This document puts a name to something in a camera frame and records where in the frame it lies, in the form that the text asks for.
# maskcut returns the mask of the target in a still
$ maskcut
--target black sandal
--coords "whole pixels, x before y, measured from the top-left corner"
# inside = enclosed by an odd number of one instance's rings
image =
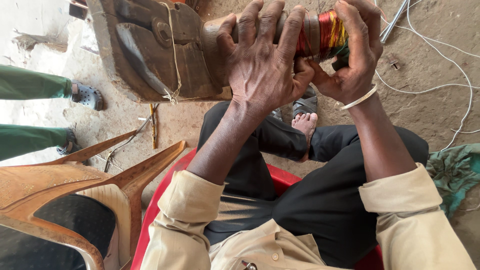
[[[315,90],[313,87],[308,86],[305,94],[293,102],[293,118],[300,112],[304,114],[317,113],[317,103],[318,99]]]
[[[73,130],[68,127],[66,127],[65,130],[67,131],[67,144],[64,149],[57,147],[57,153],[59,153],[60,155],[66,156],[66,155],[75,153],[76,151],[82,150],[83,148],[77,144],[77,138],[75,137]],[[86,160],[82,161],[82,163],[85,166],[87,165]]]
[[[276,108],[269,115],[283,122],[282,110],[280,108]]]

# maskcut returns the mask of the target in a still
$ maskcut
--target man's left hand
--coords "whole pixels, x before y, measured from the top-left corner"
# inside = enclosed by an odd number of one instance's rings
[[[305,8],[295,6],[290,12],[278,45],[273,44],[276,24],[285,6],[274,0],[259,19],[256,36],[255,21],[264,5],[253,0],[238,21],[239,42],[231,37],[237,17],[232,13],[220,26],[217,43],[226,61],[228,80],[232,87],[232,103],[237,103],[251,116],[264,117],[272,110],[299,99],[313,78],[313,68],[301,57],[295,60],[297,40],[305,16]]]

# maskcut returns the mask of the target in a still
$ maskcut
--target bare foot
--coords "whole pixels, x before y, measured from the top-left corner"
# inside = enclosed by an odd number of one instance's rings
[[[303,114],[301,112],[299,112],[297,116],[295,116],[295,119],[292,120],[292,127],[302,131],[303,134],[305,134],[305,137],[307,138],[307,152],[305,153],[303,158],[300,159],[299,162],[305,162],[308,160],[308,152],[310,150],[310,141],[312,140],[312,135],[317,125],[317,120],[318,120],[318,116],[316,113]]]

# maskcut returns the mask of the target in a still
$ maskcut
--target sandal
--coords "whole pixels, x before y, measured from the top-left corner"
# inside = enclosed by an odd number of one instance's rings
[[[304,114],[307,113],[317,113],[317,94],[313,87],[308,86],[305,94],[293,102],[293,118],[301,112]]]
[[[75,137],[73,130],[68,127],[66,127],[65,130],[67,131],[67,146],[64,149],[57,147],[57,153],[66,156],[75,153],[76,151],[82,150],[83,148],[77,144],[77,138]],[[86,160],[82,161],[82,163],[85,166],[87,165]]]
[[[280,108],[276,108],[269,115],[283,122],[282,110]]]
[[[93,110],[102,110],[102,94],[93,86],[86,86],[77,80],[72,80],[72,95],[70,100],[81,103]]]

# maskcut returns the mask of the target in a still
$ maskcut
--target silver bangle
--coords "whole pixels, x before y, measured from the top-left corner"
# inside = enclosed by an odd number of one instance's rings
[[[346,110],[348,108],[352,108],[353,106],[357,105],[357,104],[360,104],[362,103],[364,100],[366,100],[367,98],[369,98],[371,95],[373,95],[376,91],[377,91],[377,87],[378,85],[377,84],[372,84],[372,89],[370,90],[370,92],[368,92],[367,94],[365,94],[363,97],[357,99],[356,101],[348,104],[348,105],[345,105],[343,107],[340,107],[340,104],[341,102],[340,101],[337,101],[335,103],[335,105],[333,106],[333,108],[337,109],[337,110]]]

